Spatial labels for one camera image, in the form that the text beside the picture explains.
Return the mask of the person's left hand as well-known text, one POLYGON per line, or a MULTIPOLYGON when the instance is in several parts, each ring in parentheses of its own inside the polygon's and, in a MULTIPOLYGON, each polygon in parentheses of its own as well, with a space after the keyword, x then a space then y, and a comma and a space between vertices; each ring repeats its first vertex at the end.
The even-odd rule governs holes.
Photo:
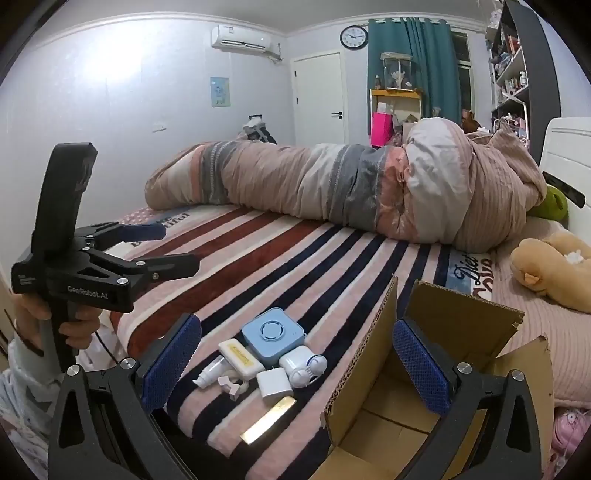
MULTIPOLYGON (((35 294, 13 294, 15 308, 15 327, 22 342, 32 351, 44 351, 40 326, 42 322, 51 322, 49 306, 35 294)), ((66 344, 74 349, 84 350, 92 335, 100 328, 100 309, 78 305, 74 319, 64 322, 58 332, 65 336, 66 344)))

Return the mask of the white fleece sleeve forearm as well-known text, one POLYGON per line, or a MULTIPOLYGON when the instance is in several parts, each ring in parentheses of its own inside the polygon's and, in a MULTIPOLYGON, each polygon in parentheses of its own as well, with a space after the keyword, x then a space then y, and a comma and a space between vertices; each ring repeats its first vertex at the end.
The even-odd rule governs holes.
POLYGON ((8 359, 1 373, 1 414, 47 440, 64 374, 19 337, 10 342, 8 359))

